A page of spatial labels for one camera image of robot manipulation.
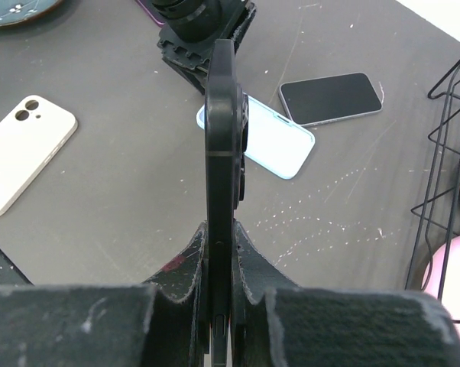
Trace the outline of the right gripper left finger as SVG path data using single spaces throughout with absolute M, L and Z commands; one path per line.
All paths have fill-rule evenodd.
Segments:
M 205 225 L 142 284 L 0 286 L 0 366 L 200 366 Z

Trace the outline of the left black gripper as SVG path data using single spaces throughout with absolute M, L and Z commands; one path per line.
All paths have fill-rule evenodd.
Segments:
M 183 51 L 163 53 L 162 60 L 201 94 L 211 60 L 207 52 L 218 39 L 233 41 L 237 50 L 257 12 L 252 1 L 157 0 L 149 5 L 164 21 L 157 46 Z

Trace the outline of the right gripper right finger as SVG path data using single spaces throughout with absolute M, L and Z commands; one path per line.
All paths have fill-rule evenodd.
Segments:
M 235 366 L 460 366 L 460 337 L 419 291 L 300 287 L 235 224 Z

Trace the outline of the purple edged black phone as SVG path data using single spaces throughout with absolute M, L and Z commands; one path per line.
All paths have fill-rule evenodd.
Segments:
M 153 5 L 151 0 L 136 0 L 136 2 L 141 6 L 141 8 L 147 13 L 150 19 L 158 26 L 163 27 L 165 24 L 165 19 L 163 15 L 159 13 L 156 7 Z

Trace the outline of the light blue phone case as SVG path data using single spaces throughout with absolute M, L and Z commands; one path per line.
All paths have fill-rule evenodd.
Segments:
M 203 129 L 206 193 L 225 196 L 234 210 L 245 185 L 245 158 L 288 180 L 293 178 L 315 145 L 314 135 L 257 101 L 239 86 L 208 89 L 196 114 Z

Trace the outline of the silver edged black phone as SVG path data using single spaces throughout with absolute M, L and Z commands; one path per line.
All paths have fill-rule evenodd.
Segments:
M 283 83 L 279 97 L 288 118 L 302 127 L 373 115 L 384 102 L 362 72 Z

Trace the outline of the cream white phone case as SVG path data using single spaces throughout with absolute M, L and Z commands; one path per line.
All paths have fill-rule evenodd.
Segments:
M 72 112 L 38 95 L 23 98 L 0 121 L 0 216 L 77 130 Z

